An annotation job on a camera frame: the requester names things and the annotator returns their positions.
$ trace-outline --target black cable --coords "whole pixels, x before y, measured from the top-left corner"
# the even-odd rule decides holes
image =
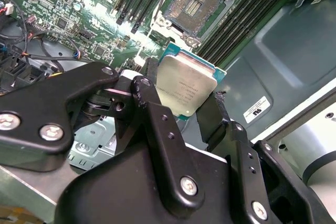
[[[20,17],[22,19],[22,28],[23,28],[22,37],[23,37],[24,42],[25,42],[24,52],[27,52],[27,47],[28,47],[28,30],[27,30],[27,26],[26,26],[26,22],[25,22],[24,13],[22,12],[20,6],[15,1],[13,1],[13,0],[7,0],[7,1],[11,2],[13,5],[16,6],[16,10],[17,10],[17,12],[19,13],[19,15],[20,15]],[[19,38],[15,39],[13,41],[13,43],[17,44],[17,43],[21,42],[22,41],[22,37],[19,37]]]
[[[48,53],[48,51],[46,50],[46,47],[44,46],[44,41],[42,39],[40,39],[40,47],[42,49],[42,52],[46,55],[46,57],[52,57],[50,53]],[[57,60],[52,60],[52,63],[58,68],[58,71],[64,72],[64,68],[61,65],[61,63],[59,63]]]
[[[79,62],[86,62],[90,63],[92,62],[91,60],[88,59],[76,59],[74,57],[46,57],[42,55],[28,55],[28,57],[32,60],[59,60],[59,61],[79,61]]]

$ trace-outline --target screw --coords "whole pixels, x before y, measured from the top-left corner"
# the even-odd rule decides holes
[[[326,115],[325,118],[333,118],[334,117],[334,113],[330,112]]]
[[[141,82],[147,86],[150,86],[151,84],[149,83],[149,81],[147,79],[141,79]]]
[[[90,150],[90,147],[88,147],[84,143],[78,143],[76,144],[76,149],[79,150],[80,152],[88,152]]]
[[[239,125],[239,124],[236,124],[236,127],[237,127],[237,129],[238,129],[239,131],[242,131],[242,130],[243,130],[243,128],[242,128],[241,125]]]
[[[104,67],[101,71],[103,71],[104,73],[108,74],[108,75],[113,75],[113,71],[112,69],[108,68],[108,67]]]
[[[40,130],[40,136],[47,141],[60,140],[63,137],[63,130],[54,124],[47,124]]]
[[[272,147],[269,145],[269,144],[265,144],[265,147],[266,147],[266,149],[268,150],[268,151],[271,151],[272,150]]]
[[[14,114],[0,114],[0,130],[10,131],[20,125],[20,118]]]
[[[181,178],[181,187],[183,191],[188,195],[194,196],[197,193],[196,183],[188,177]]]
[[[262,220],[267,220],[267,212],[266,209],[264,208],[264,206],[257,202],[257,201],[253,201],[252,202],[252,208],[254,213]]]

